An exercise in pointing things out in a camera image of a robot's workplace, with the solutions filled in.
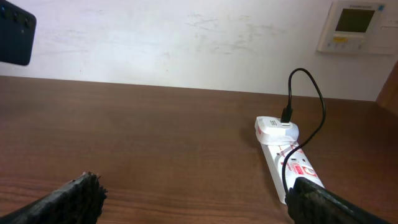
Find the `blue Samsung Galaxy smartphone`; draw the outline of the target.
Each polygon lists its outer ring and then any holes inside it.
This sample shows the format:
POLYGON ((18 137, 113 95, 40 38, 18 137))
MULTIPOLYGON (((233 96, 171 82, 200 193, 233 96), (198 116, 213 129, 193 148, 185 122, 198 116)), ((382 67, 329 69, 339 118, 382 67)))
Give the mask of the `blue Samsung Galaxy smartphone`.
POLYGON ((1 62, 23 66, 30 63, 36 25, 33 14, 1 0, 1 62))

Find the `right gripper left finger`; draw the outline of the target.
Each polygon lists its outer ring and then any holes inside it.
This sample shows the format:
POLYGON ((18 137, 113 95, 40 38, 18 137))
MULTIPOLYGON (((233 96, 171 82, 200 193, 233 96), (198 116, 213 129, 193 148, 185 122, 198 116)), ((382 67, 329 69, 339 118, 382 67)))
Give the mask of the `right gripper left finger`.
POLYGON ((107 190, 85 172, 50 194, 1 217, 1 224, 96 224, 107 190))

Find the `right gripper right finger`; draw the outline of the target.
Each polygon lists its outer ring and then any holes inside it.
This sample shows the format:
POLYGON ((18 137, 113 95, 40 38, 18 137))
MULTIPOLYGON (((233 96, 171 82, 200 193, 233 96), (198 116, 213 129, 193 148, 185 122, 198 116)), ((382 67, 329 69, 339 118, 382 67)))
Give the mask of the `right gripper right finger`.
POLYGON ((285 202, 295 224, 389 224, 304 177, 295 180, 285 202))

